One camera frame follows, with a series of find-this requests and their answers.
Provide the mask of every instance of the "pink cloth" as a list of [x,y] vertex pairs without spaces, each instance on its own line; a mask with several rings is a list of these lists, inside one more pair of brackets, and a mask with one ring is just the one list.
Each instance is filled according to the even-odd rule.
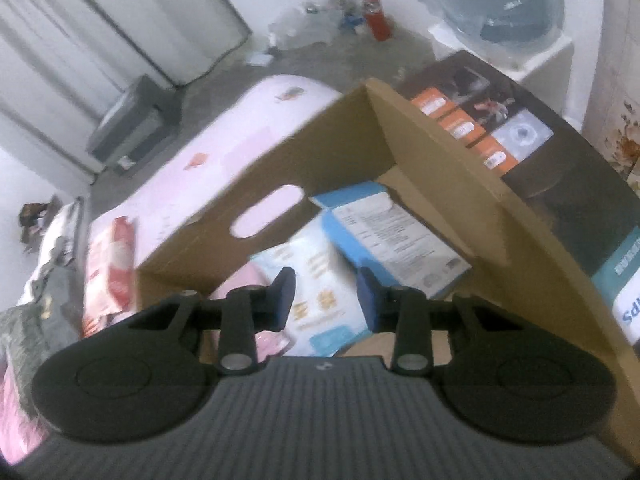
[[[212,300],[221,300],[234,290],[247,285],[264,285],[269,283],[251,262],[237,270],[225,283],[220,285],[210,296]],[[258,361],[264,361],[270,355],[279,355],[290,346],[290,339],[283,332],[260,332],[255,335],[255,347],[258,352]]]
[[9,364],[0,384],[0,452],[10,465],[32,453],[47,437],[47,430],[37,420],[29,420],[21,410]]

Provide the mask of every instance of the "red and white package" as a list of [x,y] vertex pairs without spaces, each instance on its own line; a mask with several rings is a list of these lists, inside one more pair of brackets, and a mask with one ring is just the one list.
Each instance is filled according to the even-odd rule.
[[84,336],[100,332],[107,316],[134,306],[134,226],[116,218],[89,245],[84,288]]

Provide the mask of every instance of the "orange label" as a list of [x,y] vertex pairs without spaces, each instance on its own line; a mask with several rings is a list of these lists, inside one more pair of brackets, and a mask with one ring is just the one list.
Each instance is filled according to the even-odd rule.
[[482,158],[486,167],[500,175],[504,175],[518,165],[513,155],[493,137],[481,140],[471,150]]
[[486,133],[486,130],[480,124],[476,123],[470,115],[462,110],[456,110],[441,119],[440,126],[465,146],[470,145]]
[[456,107],[456,104],[447,99],[437,88],[427,88],[424,92],[411,99],[411,102],[433,119],[442,117]]

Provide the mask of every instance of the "wallpaper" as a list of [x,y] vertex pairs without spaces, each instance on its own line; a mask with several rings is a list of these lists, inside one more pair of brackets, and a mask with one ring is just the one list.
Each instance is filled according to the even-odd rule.
[[640,0],[604,0],[582,133],[640,196]]

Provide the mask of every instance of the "cardboard box wall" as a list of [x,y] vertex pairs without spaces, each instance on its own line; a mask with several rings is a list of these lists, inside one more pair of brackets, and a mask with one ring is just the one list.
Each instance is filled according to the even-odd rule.
[[601,435],[640,464],[640,363],[591,281],[500,179],[389,86],[369,80],[259,159],[138,270],[138,301],[209,294],[251,254],[285,242],[317,212],[303,200],[257,235],[231,225],[287,184],[307,196],[378,180],[473,265],[458,291],[479,294],[599,357],[618,398]]

